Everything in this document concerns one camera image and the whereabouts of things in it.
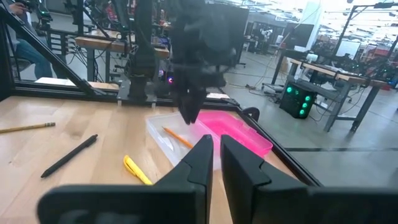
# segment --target black pen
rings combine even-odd
[[[88,138],[86,141],[81,143],[78,147],[76,147],[74,150],[69,152],[66,156],[64,156],[62,159],[60,159],[58,162],[56,162],[54,165],[52,165],[50,168],[44,171],[42,174],[41,178],[48,177],[52,173],[54,173],[58,168],[66,164],[71,158],[73,158],[75,155],[77,155],[79,152],[81,152],[84,148],[92,145],[95,141],[97,141],[97,134],[93,135],[92,137]]]

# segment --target workbench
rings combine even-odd
[[[110,38],[117,39],[120,36],[120,33],[113,30],[105,30],[105,32],[109,35]],[[104,37],[104,34],[100,30],[93,30],[87,35]],[[131,42],[134,44],[136,41],[136,37],[134,34],[131,35]],[[105,82],[109,82],[110,80],[110,69],[111,69],[111,52],[124,53],[124,42],[120,40],[102,40],[96,38],[89,37],[77,37],[75,39],[77,46],[83,47],[87,50],[87,80],[94,81],[95,78],[95,50],[104,51],[105,54]],[[127,51],[130,51],[132,46],[127,47]],[[159,67],[159,60],[166,59],[169,57],[169,50],[155,48],[156,51],[156,59],[157,68]]]
[[[324,96],[325,98],[334,101],[335,106],[333,107],[332,110],[329,110],[328,108],[323,108],[324,110],[327,110],[330,112],[330,115],[328,116],[328,121],[326,122],[326,125],[324,127],[324,131],[330,131],[331,127],[335,123],[336,120],[340,121],[354,121],[351,127],[351,131],[355,132],[359,125],[361,124],[363,118],[365,117],[366,113],[368,112],[370,106],[372,105],[372,102],[374,101],[377,93],[379,92],[380,88],[383,86],[387,85],[386,82],[379,81],[379,80],[368,80],[364,77],[360,76],[354,76],[355,74],[352,73],[337,73],[336,71],[325,67],[323,65],[317,65],[314,63],[308,63],[303,60],[296,60],[296,59],[289,59],[291,62],[291,68],[289,71],[289,75],[287,76],[286,83],[285,83],[285,88],[289,82],[295,82],[297,85],[302,86],[306,89],[312,90],[317,92],[319,95]],[[322,88],[321,86],[318,86],[314,84],[314,79],[310,79],[310,81],[303,80],[299,78],[297,81],[294,80],[294,75],[297,72],[297,68],[300,66],[300,68],[308,68],[313,70],[312,77],[315,77],[318,73],[322,73],[325,75],[329,75],[331,77],[334,77],[335,80],[342,80],[344,82],[344,86],[342,87],[341,91],[331,91],[331,90],[326,90]],[[348,96],[348,93],[353,85],[369,85],[372,87],[371,91],[369,92],[368,96],[366,97],[360,111],[356,116],[345,116],[341,115],[340,111],[341,108]]]
[[[146,132],[145,120],[176,111],[170,107],[122,107],[116,103],[21,96],[1,101],[0,128],[46,122],[57,125],[0,135],[0,223],[37,223],[39,198],[59,185],[141,185],[123,166],[126,154],[151,181],[161,179],[172,165]],[[96,143],[50,177],[40,178],[45,169],[92,134],[98,134]],[[273,152],[265,160],[294,176]],[[220,170],[213,174],[210,223],[232,223]]]

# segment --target yellow marker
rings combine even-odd
[[[130,159],[129,156],[125,155],[123,158],[123,163],[126,169],[132,174],[138,177],[144,184],[152,185],[153,183],[148,179],[147,176],[143,173],[143,171],[137,166],[137,164]]]

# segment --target concrete floor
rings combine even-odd
[[[76,30],[68,16],[53,16],[52,27]],[[86,67],[67,56],[70,67],[82,78],[86,78]],[[99,72],[104,75],[104,62],[98,60]],[[255,106],[260,109],[259,124],[306,167],[321,183],[327,186],[398,187],[398,148],[395,137],[398,132],[396,91],[381,90],[356,133],[350,133],[350,121],[336,121],[329,133],[323,131],[328,113],[316,122],[313,119],[294,119],[268,97],[250,93],[244,86],[261,82],[270,83],[274,74],[276,59],[270,56],[243,52],[236,69],[225,74],[228,85],[224,91],[237,100],[243,108]],[[118,60],[111,60],[111,66]],[[22,72],[22,78],[34,80],[34,66]],[[277,84],[284,83],[279,75]],[[352,103],[346,103],[341,111],[355,115],[366,98],[370,88],[355,94]],[[321,118],[315,107],[310,116]]]

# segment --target wooden table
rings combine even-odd
[[[66,79],[60,78],[47,78],[42,77],[35,81],[36,83],[43,83],[43,84],[52,84],[52,85],[66,85],[66,86],[75,86],[75,84]],[[88,82],[94,88],[106,89],[106,90],[118,90],[119,86],[113,83],[98,83],[98,82]]]
[[[113,31],[113,30],[105,30],[105,32],[111,37],[115,39],[120,38],[120,32],[118,31]],[[97,37],[104,37],[104,34],[100,30],[93,30],[89,33],[88,35],[93,35]],[[105,50],[109,49],[112,52],[124,52],[124,43],[116,40],[114,42],[109,41],[109,40],[99,40],[95,38],[89,38],[89,37],[76,37],[75,39],[76,44],[80,47],[84,48],[92,48],[96,50]],[[136,41],[136,36],[134,34],[131,34],[131,42]],[[161,58],[168,58],[169,57],[169,50],[168,49],[160,49],[160,48],[155,48],[158,56]]]
[[[332,77],[334,77],[336,75],[336,72],[328,69],[327,67],[325,67],[323,65],[317,65],[314,63],[307,63],[307,62],[302,63],[301,61],[292,59],[292,58],[290,58],[290,62],[295,65],[300,65],[300,66],[302,65],[302,67],[304,67],[304,68],[309,68],[314,71],[321,72],[322,74],[329,75]],[[364,78],[364,77],[360,77],[360,76],[352,77],[350,75],[357,75],[357,74],[348,72],[345,75],[345,74],[339,73],[336,75],[336,79],[346,80],[347,82],[354,83],[354,84],[360,84],[360,85],[363,85],[367,82],[366,78]],[[379,81],[379,80],[370,80],[369,85],[383,87],[383,86],[387,85],[387,83],[383,82],[383,81]]]
[[[0,135],[0,223],[37,223],[38,199],[55,186],[141,184],[123,166],[126,154],[156,182],[172,165],[145,131],[145,119],[176,110],[18,96],[0,102],[0,128],[57,123],[52,128]],[[94,145],[49,178],[40,178],[45,169],[92,134],[98,134]],[[265,160],[293,176],[273,152]],[[220,170],[213,174],[210,220],[217,224],[232,223]]]
[[[107,34],[111,38],[120,38],[120,33],[117,31],[113,30],[105,30]],[[104,37],[104,34],[100,30],[93,30],[90,33],[87,33],[88,35],[92,36],[97,36],[97,37]],[[131,41],[135,42],[136,37],[135,35],[131,35]],[[115,40],[115,41],[109,41],[109,40],[100,40],[96,38],[89,38],[89,37],[77,37],[75,39],[75,42],[78,46],[83,47],[87,50],[87,80],[88,81],[94,81],[95,77],[95,50],[100,50],[100,51],[105,51],[104,56],[105,56],[105,82],[109,82],[110,78],[110,58],[111,58],[111,52],[119,52],[123,53],[124,52],[124,42],[121,42],[120,40]],[[158,60],[156,63],[157,69],[159,70],[159,60],[160,59],[166,59],[169,57],[170,52],[169,50],[166,49],[160,49],[160,48],[155,48],[156,52],[156,59]]]

